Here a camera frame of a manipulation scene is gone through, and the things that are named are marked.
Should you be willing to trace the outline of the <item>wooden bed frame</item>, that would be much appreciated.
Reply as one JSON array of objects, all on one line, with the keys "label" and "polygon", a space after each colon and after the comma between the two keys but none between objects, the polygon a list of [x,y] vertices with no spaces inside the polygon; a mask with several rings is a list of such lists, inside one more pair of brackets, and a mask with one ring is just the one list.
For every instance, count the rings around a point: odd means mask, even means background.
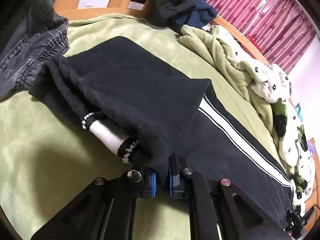
[{"label": "wooden bed frame", "polygon": [[[110,5],[110,0],[56,0],[55,11],[68,21],[69,51],[73,56],[116,36],[123,36],[146,49],[189,77],[210,78],[217,98],[268,151],[268,156],[285,170],[270,132],[255,108],[244,100],[224,76],[193,50],[180,44],[181,35],[168,28],[156,28],[139,15],[140,6],[131,4],[127,12]],[[313,157],[316,176],[305,207],[319,203],[319,160]]]}]

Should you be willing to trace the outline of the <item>grey denim jeans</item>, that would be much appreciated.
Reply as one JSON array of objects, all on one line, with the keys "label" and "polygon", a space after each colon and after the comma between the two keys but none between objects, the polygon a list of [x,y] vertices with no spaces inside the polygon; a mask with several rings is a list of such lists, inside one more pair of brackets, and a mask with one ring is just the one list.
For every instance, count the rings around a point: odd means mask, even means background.
[{"label": "grey denim jeans", "polygon": [[67,18],[55,0],[26,0],[1,30],[1,99],[33,86],[42,65],[68,48]]}]

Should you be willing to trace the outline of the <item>white floral quilt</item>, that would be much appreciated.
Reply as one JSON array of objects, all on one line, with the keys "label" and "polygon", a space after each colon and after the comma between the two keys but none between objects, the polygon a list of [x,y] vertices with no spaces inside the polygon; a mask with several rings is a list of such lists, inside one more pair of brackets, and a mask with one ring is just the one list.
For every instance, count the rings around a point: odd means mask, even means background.
[{"label": "white floral quilt", "polygon": [[260,115],[293,185],[293,209],[306,212],[316,176],[303,123],[289,101],[291,82],[277,64],[251,57],[220,25],[209,32],[184,25],[178,41],[218,70]]}]

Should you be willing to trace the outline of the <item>purple fluffy plush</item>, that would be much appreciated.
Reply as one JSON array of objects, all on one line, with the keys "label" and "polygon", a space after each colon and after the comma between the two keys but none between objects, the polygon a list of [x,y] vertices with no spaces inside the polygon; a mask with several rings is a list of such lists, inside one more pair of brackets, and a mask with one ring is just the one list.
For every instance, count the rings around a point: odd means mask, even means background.
[{"label": "purple fluffy plush", "polygon": [[315,156],[315,152],[316,152],[314,142],[312,140],[308,140],[307,144],[308,144],[308,149],[310,151],[310,155],[313,158]]}]

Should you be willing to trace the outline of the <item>maroon floral curtain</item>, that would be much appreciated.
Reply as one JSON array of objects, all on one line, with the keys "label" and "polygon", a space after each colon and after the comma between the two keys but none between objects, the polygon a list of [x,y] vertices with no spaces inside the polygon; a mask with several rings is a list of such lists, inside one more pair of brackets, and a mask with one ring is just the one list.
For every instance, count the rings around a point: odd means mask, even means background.
[{"label": "maroon floral curtain", "polygon": [[244,36],[252,36],[269,63],[290,73],[316,36],[295,0],[205,0]]}]

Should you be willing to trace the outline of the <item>black sweatpants with white stripe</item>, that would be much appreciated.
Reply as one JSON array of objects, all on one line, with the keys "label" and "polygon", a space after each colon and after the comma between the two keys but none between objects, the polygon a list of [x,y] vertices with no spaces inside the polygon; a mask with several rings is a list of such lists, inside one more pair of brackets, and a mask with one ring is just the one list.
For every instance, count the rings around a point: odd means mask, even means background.
[{"label": "black sweatpants with white stripe", "polygon": [[142,147],[133,164],[164,181],[172,153],[205,178],[230,179],[286,227],[292,186],[284,169],[223,107],[209,79],[191,79],[144,48],[115,37],[45,62],[29,93],[56,115],[89,129],[111,119]]}]

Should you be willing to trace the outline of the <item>left red chair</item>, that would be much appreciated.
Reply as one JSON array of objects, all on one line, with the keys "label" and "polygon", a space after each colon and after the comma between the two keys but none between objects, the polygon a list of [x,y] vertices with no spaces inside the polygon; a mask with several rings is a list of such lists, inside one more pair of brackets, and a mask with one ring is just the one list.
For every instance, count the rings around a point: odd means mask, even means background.
[{"label": "left red chair", "polygon": [[257,50],[259,50],[261,52],[261,48],[256,43],[255,39],[252,36],[248,36],[247,38],[253,44],[253,46],[255,46],[255,48],[257,48]]}]

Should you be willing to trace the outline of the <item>green fleece bed sheet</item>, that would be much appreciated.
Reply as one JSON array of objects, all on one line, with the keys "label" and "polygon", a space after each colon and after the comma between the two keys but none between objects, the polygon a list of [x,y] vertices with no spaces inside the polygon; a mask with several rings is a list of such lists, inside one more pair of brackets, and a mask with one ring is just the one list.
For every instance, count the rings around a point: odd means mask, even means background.
[{"label": "green fleece bed sheet", "polygon": [[[191,78],[212,80],[218,99],[269,154],[276,147],[260,115],[177,34],[128,16],[103,15],[68,25],[68,56],[116,36],[126,37]],[[91,133],[60,121],[27,91],[1,103],[1,207],[16,232],[30,239],[97,177],[128,169]]]}]

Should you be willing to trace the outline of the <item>navy blue garment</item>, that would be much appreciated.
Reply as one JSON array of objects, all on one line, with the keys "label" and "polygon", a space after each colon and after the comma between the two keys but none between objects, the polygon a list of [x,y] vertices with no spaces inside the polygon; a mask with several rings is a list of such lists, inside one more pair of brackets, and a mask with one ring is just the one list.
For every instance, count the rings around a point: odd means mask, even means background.
[{"label": "navy blue garment", "polygon": [[189,9],[180,12],[174,23],[180,28],[183,25],[188,25],[195,28],[202,28],[212,22],[216,16],[217,11],[214,7],[209,5],[204,0],[192,0],[194,5]]}]

